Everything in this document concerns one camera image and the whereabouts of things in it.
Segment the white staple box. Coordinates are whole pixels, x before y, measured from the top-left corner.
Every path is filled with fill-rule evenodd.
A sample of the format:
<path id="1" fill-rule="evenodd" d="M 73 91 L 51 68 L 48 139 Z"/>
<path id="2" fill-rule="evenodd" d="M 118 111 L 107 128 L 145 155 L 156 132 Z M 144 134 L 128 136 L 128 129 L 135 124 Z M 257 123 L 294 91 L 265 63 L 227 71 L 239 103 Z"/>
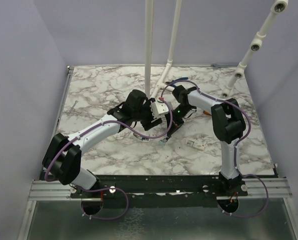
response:
<path id="1" fill-rule="evenodd" d="M 207 146 L 207 142 L 204 140 L 188 140 L 187 146 L 191 148 L 195 148 L 197 150 L 203 151 L 205 147 Z"/>

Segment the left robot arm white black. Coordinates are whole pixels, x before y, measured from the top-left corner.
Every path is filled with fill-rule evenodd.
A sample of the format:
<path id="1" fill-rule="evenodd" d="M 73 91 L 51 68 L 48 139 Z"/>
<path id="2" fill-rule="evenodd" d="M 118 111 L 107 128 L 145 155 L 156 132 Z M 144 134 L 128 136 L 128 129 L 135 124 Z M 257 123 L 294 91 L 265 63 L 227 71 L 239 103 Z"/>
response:
<path id="1" fill-rule="evenodd" d="M 144 92 L 133 90 L 126 101 L 110 109 L 91 126 L 69 136 L 56 134 L 42 161 L 46 168 L 45 181 L 73 184 L 81 187 L 86 196 L 96 196 L 99 193 L 98 179 L 81 166 L 82 156 L 102 140 L 135 122 L 140 122 L 145 130 L 160 124 L 161 119 L 155 119 L 151 109 L 154 102 L 155 100 L 148 98 Z"/>

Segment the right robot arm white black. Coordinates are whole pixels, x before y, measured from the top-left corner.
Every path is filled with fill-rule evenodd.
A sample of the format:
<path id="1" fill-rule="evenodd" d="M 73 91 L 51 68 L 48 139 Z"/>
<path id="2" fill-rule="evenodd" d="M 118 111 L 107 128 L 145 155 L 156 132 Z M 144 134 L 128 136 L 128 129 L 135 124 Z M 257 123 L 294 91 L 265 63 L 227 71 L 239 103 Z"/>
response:
<path id="1" fill-rule="evenodd" d="M 242 181 L 237 166 L 236 144 L 243 136 L 246 123 L 239 110 L 238 102 L 231 98 L 228 101 L 216 99 L 201 93 L 196 87 L 184 88 L 182 85 L 174 87 L 172 94 L 179 105 L 172 110 L 173 118 L 166 115 L 168 124 L 172 124 L 164 141 L 171 138 L 183 124 L 189 111 L 201 109 L 212 117 L 213 132 L 221 144 L 222 166 L 219 173 L 219 192 L 225 196 L 232 194 Z"/>

